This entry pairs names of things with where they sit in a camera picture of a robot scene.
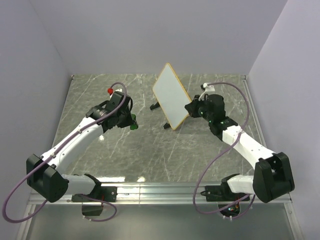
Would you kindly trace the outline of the green whiteboard eraser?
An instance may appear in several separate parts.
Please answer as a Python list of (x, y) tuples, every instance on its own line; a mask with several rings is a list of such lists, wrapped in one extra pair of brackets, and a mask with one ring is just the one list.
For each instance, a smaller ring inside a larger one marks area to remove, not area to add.
[(137, 130), (139, 128), (139, 125), (136, 119), (136, 115), (132, 113), (131, 118), (132, 118), (132, 122), (130, 124), (130, 130), (131, 131)]

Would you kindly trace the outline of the orange framed whiteboard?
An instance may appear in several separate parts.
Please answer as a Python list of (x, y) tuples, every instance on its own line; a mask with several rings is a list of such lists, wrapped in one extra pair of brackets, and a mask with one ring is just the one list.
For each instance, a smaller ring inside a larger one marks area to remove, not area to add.
[(189, 116), (185, 105), (192, 100), (170, 63), (164, 65), (152, 91), (171, 129), (176, 130)]

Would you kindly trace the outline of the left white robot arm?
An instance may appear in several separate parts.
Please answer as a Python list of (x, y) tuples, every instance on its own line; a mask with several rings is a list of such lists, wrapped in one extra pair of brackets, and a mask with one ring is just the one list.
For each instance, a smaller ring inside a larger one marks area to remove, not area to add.
[(32, 154), (26, 161), (27, 184), (54, 203), (64, 195), (84, 195), (89, 201), (101, 200), (102, 183), (90, 174), (67, 175), (68, 166), (93, 140), (114, 127), (138, 128), (131, 113), (133, 100), (122, 90), (113, 91), (109, 100), (92, 107), (67, 137), (42, 156)]

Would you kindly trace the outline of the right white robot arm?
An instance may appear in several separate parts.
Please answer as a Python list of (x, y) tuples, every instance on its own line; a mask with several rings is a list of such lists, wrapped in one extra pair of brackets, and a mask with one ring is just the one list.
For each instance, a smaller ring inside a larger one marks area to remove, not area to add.
[(206, 120), (211, 133), (245, 158), (254, 173), (227, 176), (220, 185), (206, 187), (202, 194), (213, 196), (217, 201), (255, 195), (263, 203), (268, 203), (292, 192), (295, 182), (289, 157), (264, 147), (245, 132), (243, 125), (227, 116), (224, 98), (215, 93), (214, 86), (214, 83), (202, 84), (202, 94), (195, 95), (185, 109), (192, 118)]

